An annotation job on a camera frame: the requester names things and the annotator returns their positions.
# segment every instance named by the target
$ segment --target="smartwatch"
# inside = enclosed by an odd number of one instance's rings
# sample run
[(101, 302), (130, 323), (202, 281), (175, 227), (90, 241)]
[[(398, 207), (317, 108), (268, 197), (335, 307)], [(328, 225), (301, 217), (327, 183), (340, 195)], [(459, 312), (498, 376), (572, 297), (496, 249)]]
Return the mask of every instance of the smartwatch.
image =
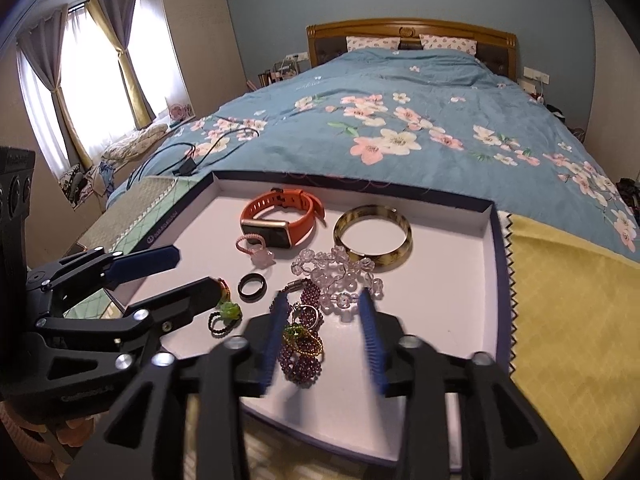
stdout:
[[(295, 222), (255, 219), (258, 213), (272, 206), (292, 207), (304, 212), (304, 216)], [(245, 206), (240, 215), (240, 228), (245, 235), (262, 236), (267, 247), (290, 249), (313, 229), (316, 216), (324, 219), (324, 206), (311, 193), (274, 187)]]

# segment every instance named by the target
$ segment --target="black ring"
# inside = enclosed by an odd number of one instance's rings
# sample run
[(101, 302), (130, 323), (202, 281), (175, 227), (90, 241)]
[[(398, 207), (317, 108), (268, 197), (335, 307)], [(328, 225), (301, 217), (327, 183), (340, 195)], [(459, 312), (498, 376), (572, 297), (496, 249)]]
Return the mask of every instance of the black ring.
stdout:
[[(256, 290), (253, 294), (244, 294), (242, 289), (249, 282), (260, 282), (260, 288)], [(243, 276), (240, 282), (238, 283), (238, 294), (243, 301), (247, 303), (253, 303), (254, 301), (261, 300), (262, 297), (267, 293), (267, 280), (264, 279), (264, 276), (258, 274), (257, 272), (251, 272), (246, 276)]]
[(216, 319), (222, 317), (222, 314), (220, 312), (213, 312), (210, 316), (209, 316), (209, 331), (211, 332), (212, 336), (225, 336), (227, 334), (229, 334), (236, 326), (238, 326), (238, 323), (240, 323), (242, 321), (242, 313), (240, 313), (240, 317), (238, 319), (232, 319), (231, 323), (229, 323), (228, 325), (226, 325), (223, 329), (221, 330), (217, 330), (215, 328), (213, 328), (214, 323), (216, 322)]

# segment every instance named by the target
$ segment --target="pink stone ring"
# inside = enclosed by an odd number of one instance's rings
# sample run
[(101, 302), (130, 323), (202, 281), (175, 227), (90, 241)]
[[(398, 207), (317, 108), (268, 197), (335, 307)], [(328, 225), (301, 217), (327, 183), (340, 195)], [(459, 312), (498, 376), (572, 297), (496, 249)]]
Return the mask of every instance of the pink stone ring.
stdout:
[[(243, 240), (258, 240), (260, 242), (260, 247), (257, 249), (247, 249), (240, 245), (240, 242)], [(248, 254), (251, 256), (251, 262), (259, 269), (265, 269), (270, 265), (275, 263), (273, 259), (273, 253), (267, 249), (267, 242), (265, 241), (263, 236), (256, 234), (247, 234), (242, 235), (236, 240), (236, 249), (241, 253)]]

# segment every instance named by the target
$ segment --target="sheer white curtain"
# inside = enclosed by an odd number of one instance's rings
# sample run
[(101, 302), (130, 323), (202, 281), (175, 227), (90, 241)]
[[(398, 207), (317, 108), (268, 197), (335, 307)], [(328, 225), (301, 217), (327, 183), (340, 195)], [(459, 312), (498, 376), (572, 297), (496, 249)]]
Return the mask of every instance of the sheer white curtain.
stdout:
[(66, 22), (62, 90), (78, 137), (98, 162), (106, 148), (135, 129), (116, 50), (84, 8)]
[(156, 116), (166, 109), (169, 95), (168, 64), (175, 64), (171, 44), (167, 44), (163, 23), (147, 6), (136, 0), (129, 38), (129, 54), (142, 91)]
[(60, 178), (69, 169), (69, 160), (66, 156), (65, 141), (56, 119), (51, 92), (42, 84), (27, 58), (20, 51), (18, 51), (18, 74), (22, 98), (33, 133), (51, 171)]

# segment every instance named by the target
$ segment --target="watch face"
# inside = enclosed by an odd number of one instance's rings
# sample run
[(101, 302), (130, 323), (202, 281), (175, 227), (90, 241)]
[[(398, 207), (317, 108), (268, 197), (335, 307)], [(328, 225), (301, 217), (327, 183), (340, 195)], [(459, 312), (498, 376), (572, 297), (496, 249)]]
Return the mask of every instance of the watch face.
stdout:
[(243, 220), (242, 232), (244, 234), (256, 234), (264, 238), (267, 247), (290, 249), (289, 230), (286, 222), (273, 221), (272, 224), (265, 220)]

